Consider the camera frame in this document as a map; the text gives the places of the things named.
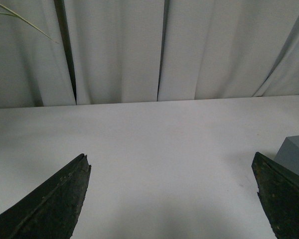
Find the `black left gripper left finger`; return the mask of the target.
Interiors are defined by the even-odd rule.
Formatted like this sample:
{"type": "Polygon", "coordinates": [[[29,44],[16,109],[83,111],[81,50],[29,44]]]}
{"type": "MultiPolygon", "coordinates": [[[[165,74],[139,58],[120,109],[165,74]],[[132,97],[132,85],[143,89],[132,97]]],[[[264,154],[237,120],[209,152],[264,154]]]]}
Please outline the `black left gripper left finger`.
{"type": "Polygon", "coordinates": [[[0,239],[69,239],[85,200],[91,165],[78,155],[0,214],[0,239]]]}

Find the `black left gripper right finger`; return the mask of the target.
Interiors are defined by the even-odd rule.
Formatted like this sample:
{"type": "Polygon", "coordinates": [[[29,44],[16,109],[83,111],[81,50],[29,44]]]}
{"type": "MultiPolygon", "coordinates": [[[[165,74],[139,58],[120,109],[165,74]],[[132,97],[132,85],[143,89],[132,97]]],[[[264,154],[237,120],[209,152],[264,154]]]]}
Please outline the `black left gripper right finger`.
{"type": "Polygon", "coordinates": [[[299,239],[299,176],[256,152],[252,170],[258,197],[278,239],[299,239]]]}

